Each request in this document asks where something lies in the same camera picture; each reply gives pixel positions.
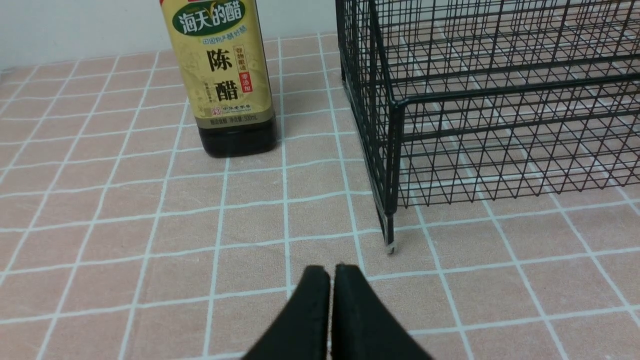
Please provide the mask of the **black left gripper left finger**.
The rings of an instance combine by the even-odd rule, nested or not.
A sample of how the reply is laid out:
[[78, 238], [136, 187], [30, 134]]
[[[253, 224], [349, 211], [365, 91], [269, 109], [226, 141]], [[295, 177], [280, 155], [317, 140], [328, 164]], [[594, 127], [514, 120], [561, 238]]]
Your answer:
[[244, 360], [324, 360], [327, 357], [330, 276], [308, 265], [286, 305]]

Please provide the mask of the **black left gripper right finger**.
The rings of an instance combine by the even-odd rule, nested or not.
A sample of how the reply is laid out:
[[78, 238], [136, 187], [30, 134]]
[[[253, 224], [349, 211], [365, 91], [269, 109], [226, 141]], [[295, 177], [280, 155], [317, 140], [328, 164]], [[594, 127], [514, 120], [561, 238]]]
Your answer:
[[358, 266], [335, 267], [331, 357], [334, 360], [432, 360], [375, 294]]

